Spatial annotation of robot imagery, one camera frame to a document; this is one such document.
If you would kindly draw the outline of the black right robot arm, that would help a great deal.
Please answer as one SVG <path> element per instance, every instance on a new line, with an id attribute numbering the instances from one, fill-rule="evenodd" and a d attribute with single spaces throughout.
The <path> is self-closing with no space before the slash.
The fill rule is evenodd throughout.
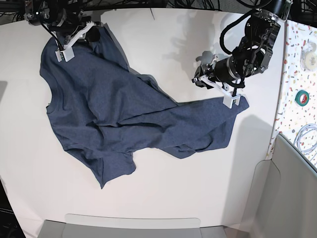
<path id="1" fill-rule="evenodd" d="M 97 42 L 101 34 L 100 22 L 84 13 L 88 0 L 26 0 L 25 19 L 29 24 L 41 25 L 56 41 L 61 52 L 78 40 Z"/>

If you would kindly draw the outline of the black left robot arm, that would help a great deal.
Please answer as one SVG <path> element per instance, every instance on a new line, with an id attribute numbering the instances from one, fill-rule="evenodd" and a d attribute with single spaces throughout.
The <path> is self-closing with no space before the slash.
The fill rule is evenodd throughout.
<path id="1" fill-rule="evenodd" d="M 291 9 L 291 0 L 262 0 L 258 4 L 239 3 L 249 9 L 240 18 L 227 25 L 220 34 L 220 48 L 228 56 L 218 60 L 214 55 L 210 63 L 201 63 L 192 82 L 198 87 L 220 87 L 223 92 L 245 87 L 247 77 L 267 70 L 273 55 L 273 46 L 280 31 L 280 21 L 286 21 Z M 239 45 L 229 50 L 224 43 L 226 33 L 245 21 L 244 36 Z"/>

